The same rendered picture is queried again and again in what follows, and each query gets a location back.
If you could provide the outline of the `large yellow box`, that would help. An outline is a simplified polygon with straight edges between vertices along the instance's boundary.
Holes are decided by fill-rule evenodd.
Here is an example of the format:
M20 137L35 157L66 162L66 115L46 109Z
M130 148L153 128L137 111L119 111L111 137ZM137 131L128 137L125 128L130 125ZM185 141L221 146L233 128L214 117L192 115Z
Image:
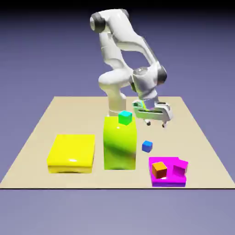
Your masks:
M50 173L91 173L95 135L58 134L47 157Z

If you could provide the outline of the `small magenta cube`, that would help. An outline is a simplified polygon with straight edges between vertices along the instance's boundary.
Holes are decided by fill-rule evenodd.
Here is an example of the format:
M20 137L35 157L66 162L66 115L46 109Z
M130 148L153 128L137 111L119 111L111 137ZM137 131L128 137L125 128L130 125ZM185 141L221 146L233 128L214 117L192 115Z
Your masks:
M173 164L173 174L179 177L184 177L188 168L188 162L178 159Z

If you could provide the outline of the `large lime green box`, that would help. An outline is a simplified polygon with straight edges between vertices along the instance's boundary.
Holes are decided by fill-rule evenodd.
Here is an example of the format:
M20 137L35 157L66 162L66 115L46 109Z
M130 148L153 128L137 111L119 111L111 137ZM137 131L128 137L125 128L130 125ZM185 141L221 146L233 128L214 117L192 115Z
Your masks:
M135 170L137 128L133 118L128 125L120 124L118 117L105 117L103 149L105 170Z

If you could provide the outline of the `small blue cube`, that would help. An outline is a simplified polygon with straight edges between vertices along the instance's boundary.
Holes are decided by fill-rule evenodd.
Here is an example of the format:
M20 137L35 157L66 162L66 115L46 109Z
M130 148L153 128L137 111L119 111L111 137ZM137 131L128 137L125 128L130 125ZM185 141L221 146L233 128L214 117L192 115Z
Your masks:
M151 152L152 150L152 146L153 146L153 143L151 141L147 141L145 140L143 143L142 143L142 151L144 152Z

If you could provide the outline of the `small green cube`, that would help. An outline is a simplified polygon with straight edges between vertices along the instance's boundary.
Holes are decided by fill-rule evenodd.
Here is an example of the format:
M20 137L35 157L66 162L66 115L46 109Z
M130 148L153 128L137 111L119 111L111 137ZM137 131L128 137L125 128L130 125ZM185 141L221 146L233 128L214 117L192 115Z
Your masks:
M118 123L123 125L129 125L131 122L132 122L131 112L123 110L118 114Z

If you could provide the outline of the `large magenta box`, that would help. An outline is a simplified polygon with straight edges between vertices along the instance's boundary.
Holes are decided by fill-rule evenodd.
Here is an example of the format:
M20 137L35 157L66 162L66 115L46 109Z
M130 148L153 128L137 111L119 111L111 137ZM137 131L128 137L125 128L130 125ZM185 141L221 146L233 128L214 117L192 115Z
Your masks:
M149 157L149 172L153 187L185 187L186 176L179 177L173 174L173 164L178 157ZM165 178L156 179L152 174L152 164L155 162L163 162L167 167L167 176Z

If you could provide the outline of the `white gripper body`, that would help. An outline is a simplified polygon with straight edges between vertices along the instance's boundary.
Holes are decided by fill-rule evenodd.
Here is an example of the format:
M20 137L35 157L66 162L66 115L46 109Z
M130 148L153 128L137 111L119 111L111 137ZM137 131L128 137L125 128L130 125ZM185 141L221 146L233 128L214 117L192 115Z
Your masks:
M166 102L155 102L153 109L147 109L143 101L135 100L132 103L132 107L137 118L160 120L163 122L168 122L173 118L171 107Z

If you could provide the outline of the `small orange cube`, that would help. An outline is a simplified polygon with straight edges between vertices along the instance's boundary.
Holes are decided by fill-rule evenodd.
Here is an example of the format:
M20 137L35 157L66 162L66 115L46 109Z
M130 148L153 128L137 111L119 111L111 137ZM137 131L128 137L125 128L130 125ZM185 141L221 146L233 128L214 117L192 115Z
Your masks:
M167 176L167 167L163 162L155 162L152 164L152 174L156 179L165 178Z

